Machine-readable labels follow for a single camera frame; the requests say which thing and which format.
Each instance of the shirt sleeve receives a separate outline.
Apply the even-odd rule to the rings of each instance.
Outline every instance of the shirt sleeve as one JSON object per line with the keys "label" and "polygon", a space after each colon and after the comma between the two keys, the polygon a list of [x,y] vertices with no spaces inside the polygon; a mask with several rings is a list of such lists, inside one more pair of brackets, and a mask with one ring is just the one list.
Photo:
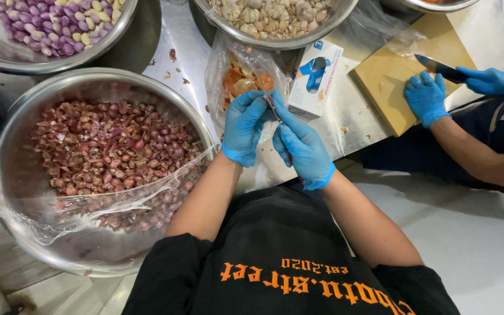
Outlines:
{"label": "shirt sleeve", "polygon": [[460,315],[433,269],[378,265],[372,271],[406,315]]}
{"label": "shirt sleeve", "polygon": [[211,247],[210,241],[189,233],[157,241],[139,269],[122,315],[185,314]]}

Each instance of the dark shirt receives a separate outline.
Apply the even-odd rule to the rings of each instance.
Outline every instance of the dark shirt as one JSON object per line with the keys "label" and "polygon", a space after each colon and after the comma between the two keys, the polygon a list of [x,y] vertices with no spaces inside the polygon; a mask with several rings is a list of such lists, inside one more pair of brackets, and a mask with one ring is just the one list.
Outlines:
{"label": "dark shirt", "polygon": [[159,240],[146,257],[129,314],[458,314],[425,266],[352,257],[328,210],[289,188],[243,195],[211,243]]}
{"label": "dark shirt", "polygon": [[[504,153],[504,96],[482,97],[450,113],[467,133],[499,154]],[[447,183],[500,190],[504,187],[479,181],[466,172],[423,126],[411,127],[400,137],[389,137],[360,152],[363,167],[422,173]]]}

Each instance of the forearm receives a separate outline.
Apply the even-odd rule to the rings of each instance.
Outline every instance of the forearm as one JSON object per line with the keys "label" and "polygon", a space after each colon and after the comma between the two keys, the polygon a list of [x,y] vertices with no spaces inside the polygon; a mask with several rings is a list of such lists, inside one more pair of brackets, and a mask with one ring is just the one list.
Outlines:
{"label": "forearm", "polygon": [[334,172],[321,193],[349,245],[371,268],[423,265],[416,248],[396,223],[340,172]]}
{"label": "forearm", "polygon": [[504,186],[504,154],[499,154],[463,130],[452,118],[438,119],[430,128],[441,147],[480,181]]}
{"label": "forearm", "polygon": [[219,152],[172,217],[165,237],[190,233],[214,241],[241,172],[241,164]]}

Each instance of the blue glove on box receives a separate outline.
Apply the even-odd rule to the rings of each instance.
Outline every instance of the blue glove on box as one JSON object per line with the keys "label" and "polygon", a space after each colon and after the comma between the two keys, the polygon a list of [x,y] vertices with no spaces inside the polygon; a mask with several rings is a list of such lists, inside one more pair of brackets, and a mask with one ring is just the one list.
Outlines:
{"label": "blue glove on box", "polygon": [[504,72],[493,68],[485,71],[464,67],[456,69],[468,76],[466,85],[470,90],[483,95],[504,95]]}
{"label": "blue glove on box", "polygon": [[264,123],[273,116],[266,112],[265,91],[248,91],[239,95],[227,108],[225,118],[225,140],[221,149],[225,155],[244,167],[253,167],[256,163],[256,147]]}
{"label": "blue glove on box", "polygon": [[408,105],[415,113],[425,129],[429,129],[433,123],[444,116],[450,117],[444,109],[445,83],[442,75],[435,76],[435,80],[429,73],[421,72],[421,80],[412,76],[405,85],[404,96],[408,100]]}
{"label": "blue glove on box", "polygon": [[320,136],[285,108],[283,98],[277,90],[273,90],[273,104],[277,116],[285,123],[277,126],[272,140],[273,147],[287,167],[295,167],[295,171],[303,179],[305,190],[326,187],[334,174],[335,166]]}

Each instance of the white floor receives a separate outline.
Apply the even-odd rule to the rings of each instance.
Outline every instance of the white floor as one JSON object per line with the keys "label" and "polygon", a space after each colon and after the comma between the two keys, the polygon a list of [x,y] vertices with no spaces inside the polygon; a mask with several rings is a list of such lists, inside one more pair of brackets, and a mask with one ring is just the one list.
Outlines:
{"label": "white floor", "polygon": [[403,229],[461,314],[504,314],[504,194],[358,164],[344,174]]}
{"label": "white floor", "polygon": [[[504,314],[504,194],[358,164],[343,172],[408,235],[461,314]],[[38,306],[27,314],[119,315],[135,278],[60,274],[7,298]]]}

